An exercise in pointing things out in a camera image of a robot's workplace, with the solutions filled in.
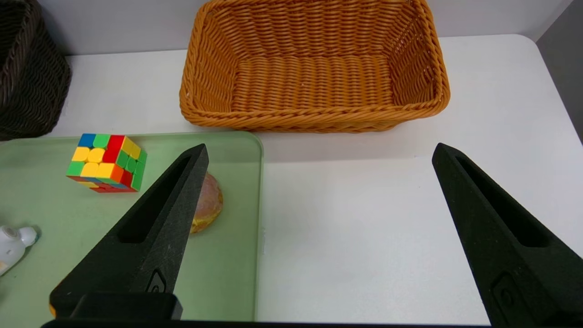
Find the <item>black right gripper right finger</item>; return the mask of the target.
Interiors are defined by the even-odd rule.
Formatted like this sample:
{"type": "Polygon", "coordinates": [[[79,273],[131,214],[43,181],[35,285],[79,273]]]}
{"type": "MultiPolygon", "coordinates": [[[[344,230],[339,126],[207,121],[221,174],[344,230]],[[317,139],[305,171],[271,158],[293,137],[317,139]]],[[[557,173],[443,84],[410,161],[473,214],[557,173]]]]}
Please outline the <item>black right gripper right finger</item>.
{"type": "Polygon", "coordinates": [[[580,328],[582,258],[461,151],[432,164],[491,325],[580,328]]]}

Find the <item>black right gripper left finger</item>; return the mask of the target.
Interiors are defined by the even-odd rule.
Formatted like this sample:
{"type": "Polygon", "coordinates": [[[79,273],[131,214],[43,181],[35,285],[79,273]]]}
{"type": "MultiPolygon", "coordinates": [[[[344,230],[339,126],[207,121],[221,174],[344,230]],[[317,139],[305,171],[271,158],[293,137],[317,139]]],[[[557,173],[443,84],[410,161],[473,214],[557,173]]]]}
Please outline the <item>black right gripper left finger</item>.
{"type": "Polygon", "coordinates": [[[56,319],[179,319],[174,295],[209,157],[184,151],[50,293],[56,319]]]}

